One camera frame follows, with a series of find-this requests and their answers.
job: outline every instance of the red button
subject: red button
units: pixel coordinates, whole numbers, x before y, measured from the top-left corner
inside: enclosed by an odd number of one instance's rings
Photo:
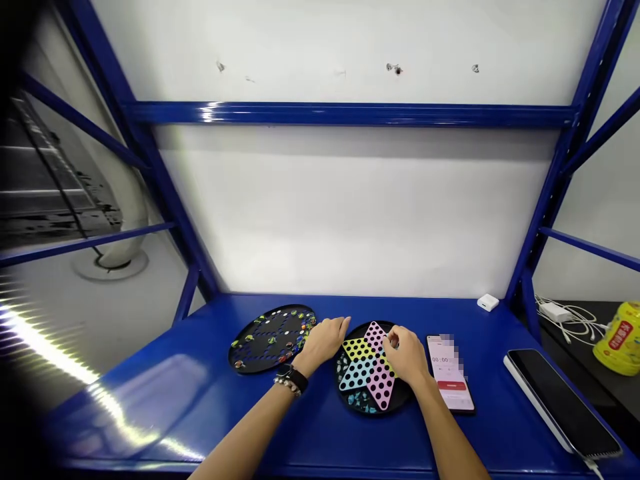
[[[466,390],[467,386],[464,382],[439,381],[438,388],[440,390]]]

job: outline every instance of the forearm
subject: forearm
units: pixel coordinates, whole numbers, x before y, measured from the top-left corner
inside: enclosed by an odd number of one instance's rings
[[[189,480],[252,478],[276,428],[295,399],[275,384],[191,474]]]
[[[440,478],[489,479],[487,469],[447,408],[435,380],[421,379],[412,388],[429,432]]]

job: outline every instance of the chinese checkers board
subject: chinese checkers board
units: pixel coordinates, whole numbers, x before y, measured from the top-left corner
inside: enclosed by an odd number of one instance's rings
[[[393,326],[370,322],[352,331],[342,344],[335,363],[335,380],[344,402],[366,415],[382,415],[400,408],[413,394],[396,378],[382,340]]]
[[[258,373],[284,363],[302,350],[316,324],[305,305],[269,310],[248,324],[231,343],[229,364],[238,373]]]

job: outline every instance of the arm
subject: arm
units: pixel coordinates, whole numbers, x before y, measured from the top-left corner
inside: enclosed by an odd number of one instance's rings
[[[351,317],[325,319],[316,325],[292,365],[306,378],[340,348]],[[295,396],[274,384],[191,474],[189,480],[241,480],[253,476],[276,428]]]
[[[396,374],[409,384],[418,399],[440,478],[489,479],[487,469],[442,400],[429,374],[425,348],[416,334],[395,325],[383,344]]]

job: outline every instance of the blue tabletop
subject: blue tabletop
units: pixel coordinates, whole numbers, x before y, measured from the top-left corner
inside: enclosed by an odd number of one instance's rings
[[[194,470],[273,382],[272,371],[243,376],[232,369],[230,343],[250,320],[290,303],[310,306],[318,318],[351,315],[351,328],[390,321],[423,341],[453,334],[477,409],[457,420],[492,475],[586,475],[503,365],[508,350],[540,346],[504,305],[488,313],[466,299],[218,295],[52,412],[49,432],[64,462]],[[624,450],[599,462],[605,478],[637,476],[640,462]],[[376,479],[426,478],[434,471],[416,401],[379,418],[348,410],[335,388],[333,362],[294,403],[259,468],[264,475]]]

